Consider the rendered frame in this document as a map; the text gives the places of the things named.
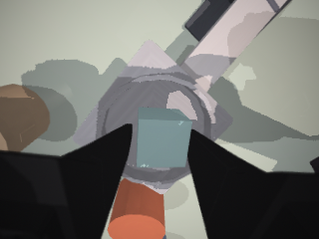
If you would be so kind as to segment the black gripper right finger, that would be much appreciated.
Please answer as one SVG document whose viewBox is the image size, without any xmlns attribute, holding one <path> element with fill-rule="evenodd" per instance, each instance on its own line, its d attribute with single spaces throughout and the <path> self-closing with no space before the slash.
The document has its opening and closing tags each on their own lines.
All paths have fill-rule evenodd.
<svg viewBox="0 0 319 239">
<path fill-rule="evenodd" d="M 284 204 L 319 202 L 319 173 L 266 172 L 195 129 L 187 160 L 207 239 L 260 239 Z"/>
</svg>

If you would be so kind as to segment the grey balance beam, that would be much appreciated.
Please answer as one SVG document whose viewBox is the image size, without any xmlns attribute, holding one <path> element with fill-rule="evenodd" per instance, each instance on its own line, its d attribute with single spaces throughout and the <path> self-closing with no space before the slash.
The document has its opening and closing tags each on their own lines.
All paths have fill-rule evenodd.
<svg viewBox="0 0 319 239">
<path fill-rule="evenodd" d="M 207 92 L 252 39 L 291 0 L 205 0 L 184 24 L 198 42 L 179 65 L 154 41 L 146 40 L 73 136 L 83 147 L 131 123 L 133 135 L 122 177 L 165 194 L 191 174 L 185 167 L 137 168 L 138 112 L 142 108 L 179 109 L 191 129 L 216 141 L 232 124 Z"/>
</svg>

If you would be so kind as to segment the tan cylinder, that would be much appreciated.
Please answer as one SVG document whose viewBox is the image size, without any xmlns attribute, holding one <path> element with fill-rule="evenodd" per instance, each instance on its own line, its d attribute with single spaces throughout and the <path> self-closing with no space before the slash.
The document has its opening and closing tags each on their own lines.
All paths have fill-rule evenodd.
<svg viewBox="0 0 319 239">
<path fill-rule="evenodd" d="M 0 150 L 25 149 L 50 125 L 50 112 L 41 98 L 26 87 L 0 87 Z"/>
</svg>

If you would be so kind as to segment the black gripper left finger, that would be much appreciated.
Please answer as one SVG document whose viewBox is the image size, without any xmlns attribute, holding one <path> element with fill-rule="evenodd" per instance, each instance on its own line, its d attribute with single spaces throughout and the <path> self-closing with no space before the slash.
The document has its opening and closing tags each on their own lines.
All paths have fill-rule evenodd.
<svg viewBox="0 0 319 239">
<path fill-rule="evenodd" d="M 132 135 L 126 123 L 62 156 L 0 150 L 0 199 L 52 206 L 65 239 L 102 239 Z"/>
</svg>

